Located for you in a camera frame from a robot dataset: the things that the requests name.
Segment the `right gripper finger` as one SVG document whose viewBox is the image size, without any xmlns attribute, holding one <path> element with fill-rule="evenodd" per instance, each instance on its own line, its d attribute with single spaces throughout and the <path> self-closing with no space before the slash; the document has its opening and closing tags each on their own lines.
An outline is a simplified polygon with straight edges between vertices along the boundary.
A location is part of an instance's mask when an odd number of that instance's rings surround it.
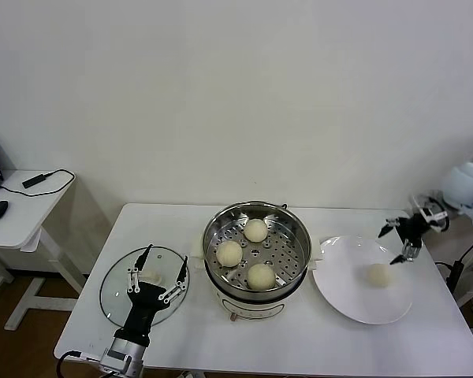
<svg viewBox="0 0 473 378">
<path fill-rule="evenodd" d="M 400 226 L 400 218 L 388 218 L 385 220 L 385 225 L 381 228 L 378 233 L 378 237 L 383 237 L 384 235 L 391 232 L 394 228 Z"/>
<path fill-rule="evenodd" d="M 406 239 L 404 241 L 403 248 L 401 250 L 401 253 L 396 256 L 391 262 L 391 265 L 395 265 L 398 263 L 405 263 L 405 262 L 411 262 L 414 261 L 421 250 L 421 240 L 416 239 L 416 240 L 408 240 Z"/>
</svg>

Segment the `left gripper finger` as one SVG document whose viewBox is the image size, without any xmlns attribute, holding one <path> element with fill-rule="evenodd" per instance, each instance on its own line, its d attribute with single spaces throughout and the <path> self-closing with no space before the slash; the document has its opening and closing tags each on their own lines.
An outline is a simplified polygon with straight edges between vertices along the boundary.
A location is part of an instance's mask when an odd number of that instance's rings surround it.
<svg viewBox="0 0 473 378">
<path fill-rule="evenodd" d="M 140 292 L 140 273 L 147 262 L 148 255 L 153 245 L 150 244 L 145 251 L 136 259 L 133 267 L 127 269 L 128 287 L 127 292 Z"/>
<path fill-rule="evenodd" d="M 188 257 L 185 256 L 181 269 L 177 275 L 175 284 L 169 287 L 163 294 L 159 295 L 159 300 L 163 303 L 171 303 L 179 295 L 187 290 L 187 276 L 188 276 Z"/>
</svg>

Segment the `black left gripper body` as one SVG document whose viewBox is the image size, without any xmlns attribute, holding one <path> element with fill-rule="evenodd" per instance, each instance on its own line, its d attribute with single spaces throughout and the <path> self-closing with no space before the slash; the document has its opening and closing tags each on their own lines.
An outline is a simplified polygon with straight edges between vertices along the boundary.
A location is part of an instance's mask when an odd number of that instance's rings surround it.
<svg viewBox="0 0 473 378">
<path fill-rule="evenodd" d="M 166 308 L 160 295 L 166 293 L 164 287 L 151 283 L 139 283 L 140 291 L 130 293 L 128 297 L 132 307 L 122 328 L 114 333 L 114 338 L 123 339 L 138 345 L 149 345 L 149 334 L 155 315 Z"/>
</svg>

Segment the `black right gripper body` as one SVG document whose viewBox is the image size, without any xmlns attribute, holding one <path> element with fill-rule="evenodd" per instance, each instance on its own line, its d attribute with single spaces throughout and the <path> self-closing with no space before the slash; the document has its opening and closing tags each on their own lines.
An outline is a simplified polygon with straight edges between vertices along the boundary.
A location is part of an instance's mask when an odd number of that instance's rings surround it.
<svg viewBox="0 0 473 378">
<path fill-rule="evenodd" d="M 420 213 L 412 217 L 398 217 L 397 233 L 401 240 L 421 240 L 423 234 L 430 230 L 430 225 Z"/>
</svg>

